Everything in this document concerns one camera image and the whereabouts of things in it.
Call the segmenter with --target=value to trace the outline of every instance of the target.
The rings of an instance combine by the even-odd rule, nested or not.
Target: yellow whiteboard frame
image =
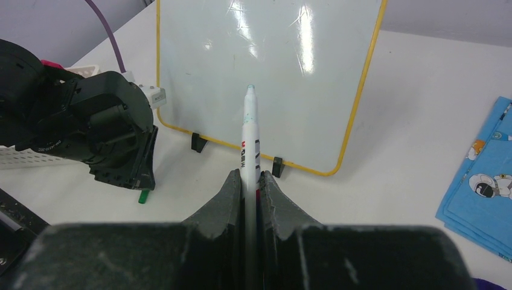
[[[160,1],[161,0],[156,0],[156,86],[160,86]],[[370,47],[368,48],[368,53],[366,54],[365,65],[363,66],[363,72],[362,72],[361,78],[359,80],[359,86],[357,87],[356,98],[354,99],[354,104],[352,105],[352,111],[350,112],[350,119],[348,119],[347,130],[345,131],[345,136],[343,139],[343,143],[341,145],[341,150],[339,152],[338,163],[336,164],[336,167],[329,172],[320,172],[320,171],[317,171],[317,170],[314,170],[314,169],[311,169],[308,167],[301,166],[299,164],[295,164],[290,161],[283,161],[284,165],[294,167],[297,169],[301,169],[306,172],[310,172],[312,174],[316,174],[316,175],[320,175],[320,176],[331,176],[331,175],[334,175],[336,172],[338,172],[339,168],[341,167],[341,163],[343,162],[343,156],[345,155],[345,150],[347,149],[348,139],[350,137],[350,132],[352,131],[352,125],[354,124],[354,119],[356,118],[357,107],[359,106],[359,100],[361,98],[361,94],[363,93],[366,75],[368,74],[368,68],[370,67],[371,56],[373,55],[373,50],[375,49],[375,43],[377,42],[377,37],[379,35],[380,24],[382,23],[382,18],[384,17],[384,12],[386,11],[387,4],[388,4],[388,0],[382,0],[380,3],[379,14],[377,15],[377,21],[375,23],[375,28],[373,29],[373,34],[371,36]],[[160,123],[162,123],[162,125],[164,125],[165,127],[192,135],[193,132],[190,130],[186,130],[186,129],[183,129],[183,128],[180,128],[177,126],[173,126],[173,125],[170,125],[170,124],[167,124],[166,122],[164,122],[162,120],[162,116],[160,115],[160,108],[156,109],[156,115],[158,116],[158,120],[160,121]],[[241,149],[240,146],[236,146],[234,144],[227,143],[222,140],[218,140],[218,139],[211,138],[208,136],[201,135],[201,138],[206,139],[211,142],[214,142],[214,143],[224,145],[224,146],[228,146],[233,149],[237,149],[237,150]],[[274,159],[273,156],[269,156],[266,154],[261,154],[261,156],[268,160]]]

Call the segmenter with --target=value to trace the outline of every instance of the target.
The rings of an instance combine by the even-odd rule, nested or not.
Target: black robotic arm
[[[121,74],[84,79],[0,39],[0,145],[83,162],[97,181],[153,190],[158,128]]]

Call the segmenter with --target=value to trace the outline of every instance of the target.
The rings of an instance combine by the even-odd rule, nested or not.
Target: pink object
[[[41,60],[41,63],[42,63],[43,65],[51,66],[51,67],[53,67],[53,68],[61,68],[61,69],[64,69],[64,68],[63,68],[61,65],[59,65],[58,63],[49,62],[49,61],[44,60],[44,59],[42,59],[42,60]]]

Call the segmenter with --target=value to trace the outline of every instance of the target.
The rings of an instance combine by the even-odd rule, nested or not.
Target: cartoon astronaut
[[[485,174],[475,174],[469,178],[469,186],[479,196],[493,198],[503,196],[512,199],[512,175],[500,174],[494,178]]]
[[[485,141],[484,140],[475,140],[473,143],[473,146],[469,149],[469,152],[467,152],[467,159],[469,160],[475,160],[476,156],[482,152],[482,149],[484,148]]]

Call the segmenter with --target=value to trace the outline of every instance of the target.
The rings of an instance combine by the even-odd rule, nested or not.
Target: black plastic foot
[[[283,169],[283,159],[279,157],[274,157],[274,163],[272,165],[272,175],[277,178],[281,178],[281,173],[283,172]]]
[[[201,153],[206,142],[208,142],[208,140],[201,138],[198,133],[192,133],[192,145],[190,147],[197,153]]]

